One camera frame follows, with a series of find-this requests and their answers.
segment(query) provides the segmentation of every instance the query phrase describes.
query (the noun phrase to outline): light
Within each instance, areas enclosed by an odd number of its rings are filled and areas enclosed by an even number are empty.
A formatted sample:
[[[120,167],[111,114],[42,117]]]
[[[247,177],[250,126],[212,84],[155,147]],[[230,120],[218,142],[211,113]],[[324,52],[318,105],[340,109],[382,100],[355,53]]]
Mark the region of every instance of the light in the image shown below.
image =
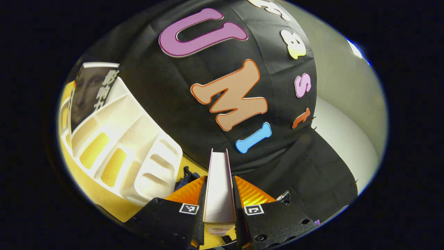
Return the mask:
[[[350,47],[352,48],[353,53],[354,53],[357,57],[362,58],[362,54],[361,54],[361,52],[359,52],[359,49],[356,48],[356,46],[355,46],[354,44],[352,44],[348,39],[347,39],[347,42],[349,43]]]

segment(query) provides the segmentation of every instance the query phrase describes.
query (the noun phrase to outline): black fabric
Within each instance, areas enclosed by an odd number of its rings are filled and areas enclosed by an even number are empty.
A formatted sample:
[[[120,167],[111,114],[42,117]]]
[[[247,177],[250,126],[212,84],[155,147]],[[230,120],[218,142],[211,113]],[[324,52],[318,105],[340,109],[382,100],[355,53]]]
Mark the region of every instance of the black fabric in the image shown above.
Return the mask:
[[[200,175],[198,173],[192,173],[191,171],[189,171],[188,166],[183,167],[183,178],[181,181],[176,182],[174,186],[174,191],[199,178]]]
[[[302,131],[280,157],[239,177],[274,198],[288,190],[291,203],[321,222],[357,197],[350,169],[311,128]]]
[[[191,26],[178,35],[188,41],[233,22],[248,34],[248,40],[227,40],[191,56],[175,58],[159,46],[159,35],[174,22],[204,8],[220,11],[222,20],[209,20]],[[282,19],[246,0],[165,1],[143,11],[110,31],[79,59],[68,81],[73,80],[86,61],[120,63],[120,76],[141,106],[182,148],[184,154],[208,168],[210,151],[228,149],[233,174],[260,187],[277,198],[285,190],[292,202],[303,207],[313,219],[325,219],[348,205],[356,196],[353,175],[316,132],[311,118],[316,104],[316,66],[313,51],[297,19]],[[280,31],[297,33],[307,54],[297,60],[290,57]],[[255,115],[223,131],[216,123],[217,113],[200,104],[190,93],[194,83],[206,84],[242,67],[252,59],[260,72],[259,82],[246,97],[264,97],[265,114]],[[311,89],[302,98],[295,95],[294,80],[308,73]],[[309,108],[311,115],[296,129],[296,117]],[[272,136],[251,147],[246,154],[235,142],[258,131],[264,122]]]

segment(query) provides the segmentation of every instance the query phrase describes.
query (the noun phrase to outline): orange gripper pad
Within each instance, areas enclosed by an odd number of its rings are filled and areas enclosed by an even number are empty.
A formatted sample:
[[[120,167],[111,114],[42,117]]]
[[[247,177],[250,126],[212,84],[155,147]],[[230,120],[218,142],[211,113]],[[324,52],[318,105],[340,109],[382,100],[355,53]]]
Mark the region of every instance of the orange gripper pad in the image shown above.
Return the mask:
[[[248,181],[235,176],[238,185],[239,195],[241,197],[242,208],[244,206],[252,206],[263,203],[275,202],[276,199],[260,190]]]
[[[191,205],[198,205],[199,203],[199,195],[202,190],[203,181],[205,180],[205,176],[196,179],[180,189],[174,191],[165,200],[179,203],[186,203]]]

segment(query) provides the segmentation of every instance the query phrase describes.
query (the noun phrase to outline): white wall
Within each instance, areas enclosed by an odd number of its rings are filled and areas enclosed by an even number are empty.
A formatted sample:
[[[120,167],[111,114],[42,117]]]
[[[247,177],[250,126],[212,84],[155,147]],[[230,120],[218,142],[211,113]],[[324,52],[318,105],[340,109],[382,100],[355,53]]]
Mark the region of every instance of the white wall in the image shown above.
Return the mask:
[[[314,116],[312,127],[317,127],[316,132],[347,164],[361,194],[378,168],[378,155],[370,139],[348,116],[320,97]]]

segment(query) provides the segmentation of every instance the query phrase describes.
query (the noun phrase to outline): gray wall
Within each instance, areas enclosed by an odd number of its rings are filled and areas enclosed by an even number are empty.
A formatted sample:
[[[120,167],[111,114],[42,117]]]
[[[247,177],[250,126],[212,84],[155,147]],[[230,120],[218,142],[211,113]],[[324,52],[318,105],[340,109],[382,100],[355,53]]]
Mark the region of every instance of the gray wall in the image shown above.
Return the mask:
[[[291,3],[276,2],[296,19],[313,47],[317,95],[341,110],[364,131],[381,161],[388,132],[388,114],[374,71],[367,61],[352,52],[347,40],[331,26]]]

